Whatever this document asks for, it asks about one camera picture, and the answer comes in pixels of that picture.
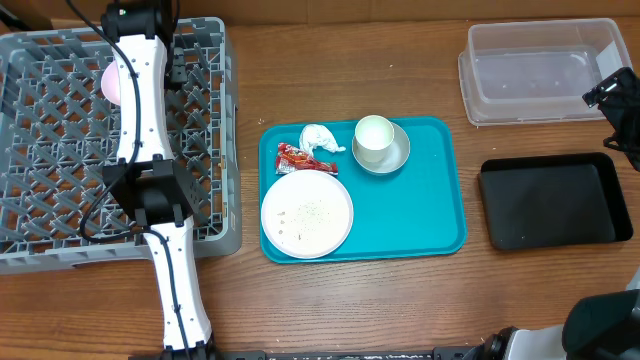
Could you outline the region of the cream paper cup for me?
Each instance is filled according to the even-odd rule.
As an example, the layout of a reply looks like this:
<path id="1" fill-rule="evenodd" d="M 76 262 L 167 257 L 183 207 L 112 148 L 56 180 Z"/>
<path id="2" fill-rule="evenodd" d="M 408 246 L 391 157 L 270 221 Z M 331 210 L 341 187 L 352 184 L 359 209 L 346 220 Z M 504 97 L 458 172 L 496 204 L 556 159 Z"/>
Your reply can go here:
<path id="1" fill-rule="evenodd" d="M 355 127 L 355 140 L 358 156 L 361 160 L 375 163 L 387 154 L 394 140 L 392 123 L 379 115 L 368 115 L 358 121 Z"/>

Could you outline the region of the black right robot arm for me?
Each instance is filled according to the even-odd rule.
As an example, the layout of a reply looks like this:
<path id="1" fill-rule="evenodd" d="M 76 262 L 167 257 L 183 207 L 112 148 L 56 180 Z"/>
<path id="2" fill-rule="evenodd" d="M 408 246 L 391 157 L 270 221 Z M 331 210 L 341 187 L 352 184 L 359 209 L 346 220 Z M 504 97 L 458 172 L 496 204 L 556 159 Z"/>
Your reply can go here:
<path id="1" fill-rule="evenodd" d="M 582 96 L 614 131 L 606 148 L 639 166 L 639 78 L 622 67 Z M 479 183 L 489 235 L 503 250 L 608 243 L 633 228 L 617 173 L 604 153 L 486 161 Z M 507 327 L 452 359 L 636 359 L 639 356 L 639 279 L 619 292 L 581 299 L 561 325 Z"/>

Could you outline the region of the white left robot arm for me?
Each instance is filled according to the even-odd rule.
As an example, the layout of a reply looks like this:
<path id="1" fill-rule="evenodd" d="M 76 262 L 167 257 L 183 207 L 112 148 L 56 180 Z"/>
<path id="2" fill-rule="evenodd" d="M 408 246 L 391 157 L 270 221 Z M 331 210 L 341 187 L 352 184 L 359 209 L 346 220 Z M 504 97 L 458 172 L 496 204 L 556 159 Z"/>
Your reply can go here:
<path id="1" fill-rule="evenodd" d="M 194 217 L 203 192 L 174 156 L 165 78 L 176 27 L 168 1 L 113 2 L 101 17 L 114 49 L 120 136 L 103 168 L 110 195 L 134 221 L 152 255 L 164 317 L 163 359 L 213 359 L 194 259 Z"/>

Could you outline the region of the grey saucer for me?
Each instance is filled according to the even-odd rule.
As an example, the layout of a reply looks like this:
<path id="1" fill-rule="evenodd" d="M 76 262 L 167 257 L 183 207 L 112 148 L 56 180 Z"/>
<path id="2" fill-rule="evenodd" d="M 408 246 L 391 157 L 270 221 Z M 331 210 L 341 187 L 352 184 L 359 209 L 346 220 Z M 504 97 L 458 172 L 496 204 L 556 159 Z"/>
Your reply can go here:
<path id="1" fill-rule="evenodd" d="M 407 133 L 397 124 L 394 128 L 394 140 L 390 144 L 385 157 L 375 163 L 367 162 L 362 158 L 364 150 L 358 144 L 356 138 L 352 139 L 352 153 L 356 162 L 368 173 L 376 176 L 384 176 L 399 170 L 410 156 L 410 140 Z"/>

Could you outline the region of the small pink bowl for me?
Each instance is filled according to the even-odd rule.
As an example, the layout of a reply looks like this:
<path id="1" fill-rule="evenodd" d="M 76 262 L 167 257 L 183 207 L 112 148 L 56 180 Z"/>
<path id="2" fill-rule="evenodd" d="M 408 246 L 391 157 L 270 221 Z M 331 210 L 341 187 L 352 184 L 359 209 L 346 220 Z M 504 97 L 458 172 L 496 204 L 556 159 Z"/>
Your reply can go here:
<path id="1" fill-rule="evenodd" d="M 115 61 L 111 62 L 102 74 L 101 91 L 110 103 L 117 106 L 121 104 L 118 66 Z"/>

